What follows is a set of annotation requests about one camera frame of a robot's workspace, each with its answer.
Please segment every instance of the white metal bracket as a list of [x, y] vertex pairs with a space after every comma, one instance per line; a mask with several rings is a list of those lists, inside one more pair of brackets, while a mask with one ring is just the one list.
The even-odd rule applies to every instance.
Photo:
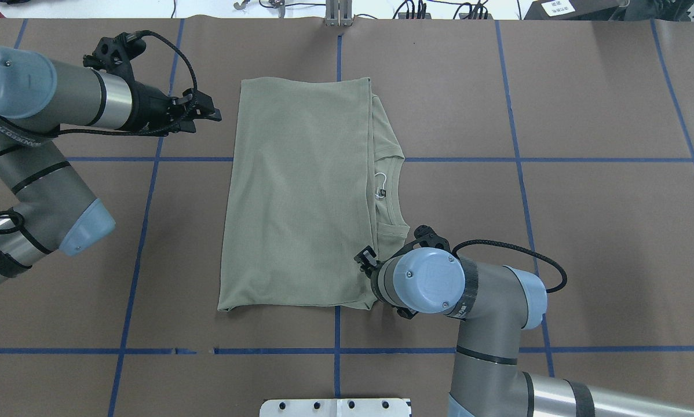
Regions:
[[260, 417], [411, 417], [405, 398], [269, 400]]
[[352, 0], [326, 0], [326, 26], [352, 26]]

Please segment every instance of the label sticker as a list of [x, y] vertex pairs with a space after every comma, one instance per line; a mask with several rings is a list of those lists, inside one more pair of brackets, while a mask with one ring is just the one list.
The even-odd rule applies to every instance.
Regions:
[[554, 0], [554, 2], [541, 3], [540, 5], [543, 6], [548, 16], [559, 16], [576, 11], [569, 0]]

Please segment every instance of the blue grid line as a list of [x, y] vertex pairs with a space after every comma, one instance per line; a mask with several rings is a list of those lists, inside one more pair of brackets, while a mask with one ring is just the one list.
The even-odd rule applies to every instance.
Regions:
[[27, 27], [27, 19], [23, 19], [23, 24], [20, 26], [20, 32], [18, 32], [18, 39], [15, 40], [15, 49], [20, 49], [22, 35], [25, 34], [25, 27]]
[[515, 158], [484, 158], [476, 156], [476, 158], [445, 158], [444, 156], [410, 156], [406, 158], [407, 163], [513, 163]]
[[[170, 163], [230, 163], [233, 162], [232, 156], [160, 156], [160, 162]], [[153, 162], [156, 156], [69, 156], [70, 162], [91, 162], [91, 163], [137, 163]]]
[[[119, 354], [119, 348], [82, 347], [0, 347], [0, 354]], [[552, 353], [638, 353], [638, 352], [694, 352], [694, 345], [673, 346], [552, 346]], [[126, 348], [124, 354], [157, 356], [157, 354], [198, 354], [183, 348]], [[546, 353], [544, 346], [521, 347], [520, 353]], [[238, 356], [239, 354], [334, 354], [330, 347], [294, 348], [215, 348], [214, 354]], [[454, 354], [454, 347], [347, 347], [340, 354]]]
[[[180, 47], [182, 42], [182, 33], [185, 29], [185, 19], [180, 20], [180, 29], [177, 33], [177, 47]], [[175, 53], [172, 59], [172, 69], [170, 71], [170, 94], [174, 85], [174, 75], [177, 69], [177, 54]], [[123, 371], [123, 361], [125, 359], [125, 350], [128, 341], [128, 331], [130, 329], [130, 317], [133, 313], [133, 301], [136, 298], [136, 287], [138, 285], [138, 275], [141, 272], [141, 254], [144, 250], [144, 243], [146, 241], [146, 231], [148, 230], [149, 223], [149, 211], [151, 210], [151, 199], [154, 195], [154, 187], [156, 185], [156, 175], [159, 171], [159, 158], [162, 156], [162, 146], [164, 146], [164, 137], [159, 137], [156, 143], [156, 154], [154, 156], [154, 167], [151, 170], [151, 181], [149, 183], [149, 193], [146, 198], [146, 207], [144, 209], [144, 219], [141, 224], [141, 236], [138, 238], [138, 251], [136, 253], [136, 263], [133, 267], [133, 279], [130, 283], [130, 293], [128, 295], [128, 304], [125, 311], [125, 321], [123, 324], [123, 332], [120, 341], [120, 353], [118, 354], [118, 362], [116, 365], [116, 373], [113, 380], [113, 390], [111, 391], [111, 399], [109, 400], [108, 406], [108, 417], [113, 417], [115, 413], [116, 400], [118, 398], [118, 390], [120, 387], [120, 378]]]
[[[70, 162], [153, 162], [154, 156], [69, 156]], [[170, 163], [233, 162], [233, 156], [160, 156], [159, 161]], [[505, 156], [410, 156], [407, 163], [516, 163], [517, 158]], [[693, 163], [692, 158], [546, 158], [545, 156], [521, 156], [522, 163]]]
[[117, 348], [0, 347], [0, 354], [119, 354]]
[[334, 354], [330, 347], [273, 347], [262, 349], [213, 349], [214, 354]]
[[[517, 177], [520, 182], [520, 192], [522, 193], [522, 208], [525, 214], [525, 225], [527, 226], [527, 240], [530, 246], [530, 250], [535, 251], [535, 238], [532, 235], [532, 221], [530, 221], [529, 206], [527, 204], [527, 190], [525, 189], [524, 174], [522, 172], [522, 158], [520, 155], [520, 145], [517, 142], [517, 125], [514, 123], [514, 112], [512, 111], [512, 95], [509, 91], [509, 78], [506, 73], [506, 60], [504, 59], [504, 47], [501, 40], [501, 26], [499, 21], [494, 21], [496, 26], [496, 42], [499, 47], [499, 61], [501, 63], [501, 76], [504, 81], [504, 97], [506, 98], [506, 110], [509, 114], [509, 128], [512, 133], [512, 146], [514, 147], [514, 159], [517, 163]], [[538, 269], [538, 260], [533, 259], [535, 262], [535, 274], [540, 276], [540, 270]], [[543, 314], [542, 322], [543, 330], [543, 343], [545, 344], [545, 358], [548, 363], [548, 376], [551, 378], [556, 377], [556, 368], [553, 367], [553, 354], [550, 351], [550, 336], [548, 334], [548, 321], [546, 320], [546, 315]]]
[[350, 347], [343, 354], [442, 354], [455, 353], [454, 347]]
[[[337, 82], [342, 81], [342, 34], [337, 35]], [[334, 307], [334, 398], [342, 397], [342, 307]]]
[[694, 352], [692, 346], [570, 346], [552, 347], [554, 353]]
[[674, 92], [674, 86], [671, 82], [671, 77], [669, 76], [669, 69], [667, 69], [666, 61], [664, 61], [664, 53], [662, 51], [662, 43], [659, 40], [659, 31], [656, 29], [656, 21], [651, 19], [651, 32], [653, 33], [653, 41], [656, 45], [656, 52], [659, 55], [659, 62], [662, 65], [662, 71], [664, 71], [664, 79], [667, 82], [667, 87], [669, 89], [669, 95], [671, 95], [672, 102], [674, 103], [674, 109], [676, 110], [676, 115], [679, 119], [679, 126], [681, 126], [681, 132], [684, 134], [684, 140], [686, 141], [686, 147], [689, 148], [689, 156], [692, 157], [692, 163], [694, 163], [694, 145], [692, 145], [692, 138], [689, 136], [689, 130], [686, 128], [686, 123], [684, 122], [684, 114], [681, 112], [681, 106], [679, 105], [679, 100], [676, 98], [676, 93]]

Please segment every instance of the blue joint cap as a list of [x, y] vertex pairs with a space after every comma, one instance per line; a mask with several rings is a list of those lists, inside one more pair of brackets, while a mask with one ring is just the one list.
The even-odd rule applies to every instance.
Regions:
[[452, 398], [450, 395], [448, 395], [448, 398], [447, 417], [475, 417], [470, 411], [458, 404], [455, 398]]
[[56, 84], [56, 67], [50, 59], [37, 52], [0, 46], [0, 116], [34, 116], [50, 103]]
[[79, 216], [69, 233], [59, 245], [59, 250], [69, 256], [94, 245], [115, 229], [115, 221], [98, 198]]
[[535, 329], [543, 322], [543, 314], [548, 310], [548, 293], [545, 290], [545, 284], [538, 275], [514, 269], [511, 266], [505, 265], [504, 267], [514, 272], [522, 285], [522, 290], [525, 291], [527, 323], [522, 330]]
[[393, 285], [408, 308], [433, 314], [458, 303], [466, 288], [466, 275], [461, 262], [447, 251], [416, 248], [399, 259]]

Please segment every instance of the folded t-shirt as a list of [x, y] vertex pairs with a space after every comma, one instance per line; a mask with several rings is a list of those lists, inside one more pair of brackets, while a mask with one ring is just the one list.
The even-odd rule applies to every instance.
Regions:
[[376, 298], [353, 258], [403, 245], [403, 161], [370, 79], [244, 80], [218, 309], [370, 309]]

